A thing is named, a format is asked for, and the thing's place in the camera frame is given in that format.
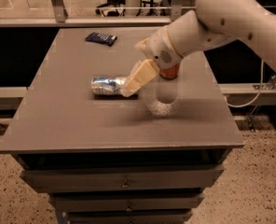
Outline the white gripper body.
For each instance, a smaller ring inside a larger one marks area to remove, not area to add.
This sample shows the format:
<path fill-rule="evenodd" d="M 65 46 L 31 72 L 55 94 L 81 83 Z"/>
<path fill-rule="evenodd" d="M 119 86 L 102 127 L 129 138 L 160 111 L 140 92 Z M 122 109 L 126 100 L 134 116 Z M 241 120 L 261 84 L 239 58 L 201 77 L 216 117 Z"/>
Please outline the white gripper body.
<path fill-rule="evenodd" d="M 169 69 L 183 60 L 173 47 L 167 26 L 159 28 L 145 40 L 145 56 L 161 69 Z"/>

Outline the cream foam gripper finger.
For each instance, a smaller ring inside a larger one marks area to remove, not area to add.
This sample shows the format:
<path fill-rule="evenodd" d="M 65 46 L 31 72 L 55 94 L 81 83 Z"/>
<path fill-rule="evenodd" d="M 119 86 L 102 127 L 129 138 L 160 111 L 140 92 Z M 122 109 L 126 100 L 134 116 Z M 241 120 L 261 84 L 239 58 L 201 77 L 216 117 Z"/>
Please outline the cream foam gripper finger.
<path fill-rule="evenodd" d="M 144 54 L 146 58 L 150 58 L 150 48 L 149 48 L 149 38 L 146 38 L 138 42 L 135 46 L 135 49 Z"/>
<path fill-rule="evenodd" d="M 146 59 L 142 62 L 137 62 L 123 83 L 121 94 L 124 97 L 132 96 L 158 74 L 159 67 L 153 60 Z"/>

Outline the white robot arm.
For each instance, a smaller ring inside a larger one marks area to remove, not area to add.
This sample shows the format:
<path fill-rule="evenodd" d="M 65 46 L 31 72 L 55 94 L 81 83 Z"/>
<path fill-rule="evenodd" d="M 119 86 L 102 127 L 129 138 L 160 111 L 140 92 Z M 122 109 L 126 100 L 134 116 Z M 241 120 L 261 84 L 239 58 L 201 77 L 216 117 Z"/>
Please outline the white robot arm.
<path fill-rule="evenodd" d="M 196 8 L 159 28 L 136 49 L 138 62 L 122 85 L 129 97 L 157 76 L 197 51 L 224 46 L 238 39 L 276 72 L 276 15 L 256 0 L 196 0 Z"/>

